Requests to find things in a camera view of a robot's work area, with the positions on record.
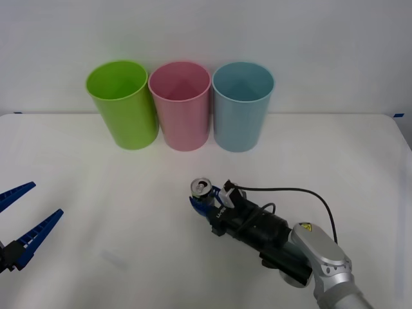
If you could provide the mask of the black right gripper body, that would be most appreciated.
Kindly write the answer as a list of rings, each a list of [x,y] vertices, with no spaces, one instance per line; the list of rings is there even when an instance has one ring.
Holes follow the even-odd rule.
[[[210,205],[208,222],[212,233],[216,236],[229,234],[237,240],[259,240],[261,235],[259,229],[255,227],[257,216],[253,221],[250,218],[258,213],[260,207],[248,200],[241,205],[245,208],[239,210],[222,205]]]

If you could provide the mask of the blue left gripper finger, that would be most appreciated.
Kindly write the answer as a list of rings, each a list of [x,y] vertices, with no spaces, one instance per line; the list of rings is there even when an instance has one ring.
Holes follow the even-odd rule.
[[[36,250],[60,220],[64,211],[58,209],[32,230],[5,247],[5,268],[22,270],[33,258]]]
[[[33,189],[36,186],[34,182],[29,182],[24,185],[20,185],[9,191],[3,192],[0,194],[0,212],[3,212],[7,209],[11,204],[21,198],[24,194],[28,191]]]

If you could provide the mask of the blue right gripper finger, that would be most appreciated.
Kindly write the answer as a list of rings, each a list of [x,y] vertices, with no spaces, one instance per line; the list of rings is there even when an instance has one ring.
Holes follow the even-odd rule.
[[[212,190],[211,190],[211,206],[212,207],[221,207],[224,205],[224,203],[222,202],[221,198],[220,198],[220,191],[221,189],[218,188],[217,186],[212,186]]]
[[[213,234],[222,236],[226,233],[226,228],[218,218],[218,214],[224,209],[224,206],[219,199],[213,196],[206,198],[195,198],[194,196],[190,196],[189,201],[193,209],[198,214],[205,217],[209,222]]]

